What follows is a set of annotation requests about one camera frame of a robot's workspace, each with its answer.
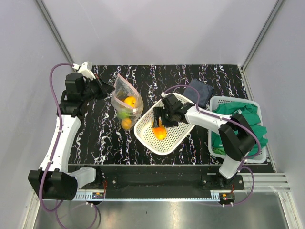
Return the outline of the yellow fake orange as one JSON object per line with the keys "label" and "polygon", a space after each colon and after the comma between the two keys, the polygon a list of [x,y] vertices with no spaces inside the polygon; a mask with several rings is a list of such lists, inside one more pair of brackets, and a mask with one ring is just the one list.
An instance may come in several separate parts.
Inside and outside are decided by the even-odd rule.
{"label": "yellow fake orange", "polygon": [[124,103],[134,108],[137,104],[137,99],[133,96],[128,96],[124,99]]}

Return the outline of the orange fake mango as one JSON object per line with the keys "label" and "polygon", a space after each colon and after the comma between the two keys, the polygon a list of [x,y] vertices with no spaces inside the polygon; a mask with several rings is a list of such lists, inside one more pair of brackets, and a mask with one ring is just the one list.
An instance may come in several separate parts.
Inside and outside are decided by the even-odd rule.
{"label": "orange fake mango", "polygon": [[161,120],[159,121],[159,127],[152,128],[152,129],[153,129],[155,137],[158,140],[162,141],[162,140],[164,140],[166,138],[167,131],[166,131],[166,128],[162,125]]}

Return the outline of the clear zip top bag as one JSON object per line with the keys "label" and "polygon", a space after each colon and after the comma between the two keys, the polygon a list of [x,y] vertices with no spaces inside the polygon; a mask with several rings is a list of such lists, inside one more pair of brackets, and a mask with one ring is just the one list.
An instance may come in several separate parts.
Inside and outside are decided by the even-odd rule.
{"label": "clear zip top bag", "polygon": [[120,74],[116,77],[114,88],[111,105],[116,111],[121,127],[129,131],[142,116],[144,108],[142,97]]}

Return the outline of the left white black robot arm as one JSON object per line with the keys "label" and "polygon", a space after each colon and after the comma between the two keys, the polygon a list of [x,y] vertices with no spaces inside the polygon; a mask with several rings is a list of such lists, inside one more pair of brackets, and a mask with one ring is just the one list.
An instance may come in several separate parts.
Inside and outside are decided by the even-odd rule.
{"label": "left white black robot arm", "polygon": [[81,73],[71,73],[65,79],[57,113],[55,132],[49,150],[39,169],[29,172],[28,180],[41,199],[73,200],[78,189],[89,185],[99,188],[103,177],[92,167],[68,172],[71,148],[84,119],[87,103],[109,96],[114,87],[99,78],[89,79]]}

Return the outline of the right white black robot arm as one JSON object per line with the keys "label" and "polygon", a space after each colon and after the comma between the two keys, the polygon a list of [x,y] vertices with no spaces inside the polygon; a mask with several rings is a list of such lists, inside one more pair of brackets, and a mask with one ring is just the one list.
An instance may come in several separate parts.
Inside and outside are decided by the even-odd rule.
{"label": "right white black robot arm", "polygon": [[255,145],[260,146],[259,140],[248,122],[241,114],[221,116],[206,111],[193,102],[182,103],[173,93],[161,99],[162,106],[153,108],[154,129],[164,126],[166,128],[178,127],[185,123],[208,129],[221,138],[226,156],[219,169],[220,175],[216,177],[218,187],[229,188],[233,176],[241,169],[245,156]]}

